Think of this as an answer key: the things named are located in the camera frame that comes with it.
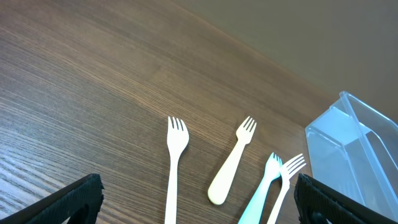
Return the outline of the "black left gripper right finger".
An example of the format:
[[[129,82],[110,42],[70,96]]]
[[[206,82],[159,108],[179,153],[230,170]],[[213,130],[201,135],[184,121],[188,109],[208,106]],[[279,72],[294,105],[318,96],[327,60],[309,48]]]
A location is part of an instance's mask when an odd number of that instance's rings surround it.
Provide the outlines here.
[[[397,224],[307,174],[298,175],[294,199],[301,224]]]

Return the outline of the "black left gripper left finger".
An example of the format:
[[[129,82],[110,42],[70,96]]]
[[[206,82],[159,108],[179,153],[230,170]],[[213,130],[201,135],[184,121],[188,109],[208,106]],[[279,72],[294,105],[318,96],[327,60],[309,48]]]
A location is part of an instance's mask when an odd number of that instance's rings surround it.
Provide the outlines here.
[[[1,224],[95,223],[104,200],[99,174],[88,174],[76,182],[9,215]]]

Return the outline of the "left clear plastic container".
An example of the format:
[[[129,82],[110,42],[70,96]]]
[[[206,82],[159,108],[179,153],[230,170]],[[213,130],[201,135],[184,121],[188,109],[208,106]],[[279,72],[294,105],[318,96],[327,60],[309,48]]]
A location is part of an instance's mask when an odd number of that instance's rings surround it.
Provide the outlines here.
[[[397,124],[347,91],[306,128],[313,178],[397,220]]]

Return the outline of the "white long plastic fork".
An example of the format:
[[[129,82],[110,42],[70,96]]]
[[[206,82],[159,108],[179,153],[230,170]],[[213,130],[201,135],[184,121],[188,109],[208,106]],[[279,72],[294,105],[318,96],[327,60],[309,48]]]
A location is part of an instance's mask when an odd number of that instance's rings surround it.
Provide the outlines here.
[[[303,154],[299,154],[291,158],[289,161],[285,162],[280,168],[280,174],[282,177],[282,188],[272,208],[267,224],[276,223],[280,208],[282,206],[282,202],[290,188],[290,179],[305,165],[306,163]]]

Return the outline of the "light blue plastic fork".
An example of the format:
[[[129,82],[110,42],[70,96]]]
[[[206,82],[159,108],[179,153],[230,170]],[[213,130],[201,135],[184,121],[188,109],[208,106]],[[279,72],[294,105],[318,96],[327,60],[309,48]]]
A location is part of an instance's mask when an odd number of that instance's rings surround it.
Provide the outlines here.
[[[259,224],[269,187],[273,180],[280,177],[281,167],[281,158],[273,152],[266,162],[264,176],[239,219],[238,224]]]

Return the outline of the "cream yellow plastic fork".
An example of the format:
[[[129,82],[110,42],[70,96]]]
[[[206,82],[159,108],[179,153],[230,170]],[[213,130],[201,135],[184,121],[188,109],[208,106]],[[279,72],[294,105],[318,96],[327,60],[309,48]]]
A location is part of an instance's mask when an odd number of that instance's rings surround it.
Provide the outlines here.
[[[256,121],[248,116],[236,131],[237,143],[225,160],[208,189],[208,198],[215,205],[224,203],[231,188],[245,145],[251,142]]]

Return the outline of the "small white plastic fork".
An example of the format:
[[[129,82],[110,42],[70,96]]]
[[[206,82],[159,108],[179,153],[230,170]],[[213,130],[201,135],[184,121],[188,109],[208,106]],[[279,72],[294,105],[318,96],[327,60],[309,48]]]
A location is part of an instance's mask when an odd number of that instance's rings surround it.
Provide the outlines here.
[[[177,221],[178,161],[189,142],[189,133],[182,119],[168,117],[167,147],[170,156],[170,174],[167,188],[164,223]]]

